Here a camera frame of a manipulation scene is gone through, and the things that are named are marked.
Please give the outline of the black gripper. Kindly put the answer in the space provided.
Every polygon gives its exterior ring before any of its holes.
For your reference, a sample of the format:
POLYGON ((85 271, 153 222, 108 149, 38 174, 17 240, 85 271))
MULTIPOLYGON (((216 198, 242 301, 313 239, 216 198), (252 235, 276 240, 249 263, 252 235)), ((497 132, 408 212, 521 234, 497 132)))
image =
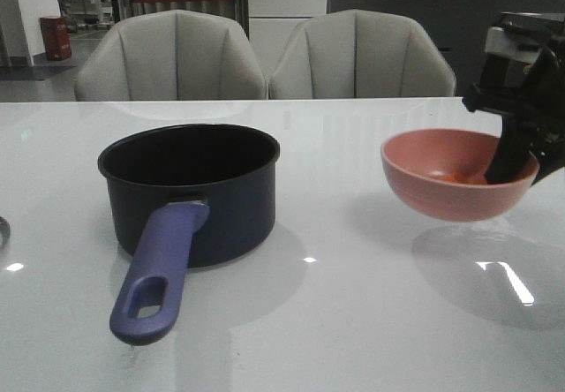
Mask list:
POLYGON ((488 28, 479 80, 463 96, 468 111, 502 117, 486 170, 488 184, 513 181, 530 158, 535 185, 564 167, 564 15, 503 12, 488 28))

